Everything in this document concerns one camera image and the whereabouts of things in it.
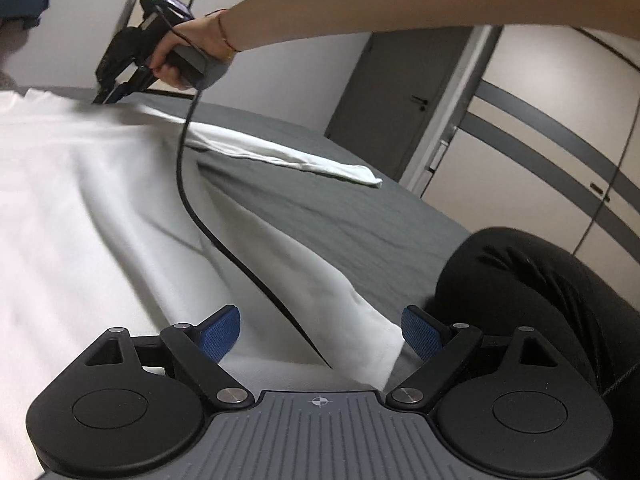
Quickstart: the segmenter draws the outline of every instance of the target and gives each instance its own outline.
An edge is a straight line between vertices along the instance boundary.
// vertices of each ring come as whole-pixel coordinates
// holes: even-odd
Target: metal screw
[[[391,396],[394,400],[402,402],[403,404],[415,404],[424,398],[422,392],[415,388],[398,388],[397,390],[394,390]]]
[[[248,396],[249,394],[242,388],[225,388],[216,395],[219,401],[227,404],[238,404],[245,401]]]

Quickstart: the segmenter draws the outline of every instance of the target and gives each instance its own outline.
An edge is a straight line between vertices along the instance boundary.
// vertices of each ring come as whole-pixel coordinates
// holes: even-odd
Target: gray door
[[[326,136],[399,180],[471,30],[449,27],[372,34]]]

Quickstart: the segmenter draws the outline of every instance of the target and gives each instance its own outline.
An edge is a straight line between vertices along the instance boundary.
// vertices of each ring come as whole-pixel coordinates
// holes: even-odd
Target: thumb
[[[166,59],[166,55],[174,49],[174,46],[178,44],[187,44],[181,38],[178,38],[174,33],[168,32],[164,38],[158,43],[156,49],[154,50],[153,55],[151,56],[151,62],[149,63],[149,68],[154,70],[156,68],[160,68],[164,65],[164,60]]]

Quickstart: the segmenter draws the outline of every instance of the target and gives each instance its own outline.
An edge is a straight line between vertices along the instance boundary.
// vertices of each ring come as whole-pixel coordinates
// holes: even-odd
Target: hand
[[[218,14],[219,12],[204,18],[196,18],[195,20],[181,23],[174,28],[208,54],[225,62],[231,62],[236,53],[222,39],[220,25],[217,20]],[[166,55],[178,44],[186,45],[188,43],[172,32],[167,33],[156,46],[149,68],[154,71],[154,75],[159,80],[174,88],[186,90],[188,86],[180,78],[180,71],[175,66],[165,63]]]

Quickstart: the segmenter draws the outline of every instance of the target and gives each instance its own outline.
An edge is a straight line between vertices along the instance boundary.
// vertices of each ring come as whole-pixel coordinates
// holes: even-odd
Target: gray ribbed plate
[[[43,480],[63,477],[48,473]],[[267,392],[216,416],[199,443],[140,480],[490,480],[453,456],[427,421],[372,392]],[[589,472],[575,480],[596,480]]]

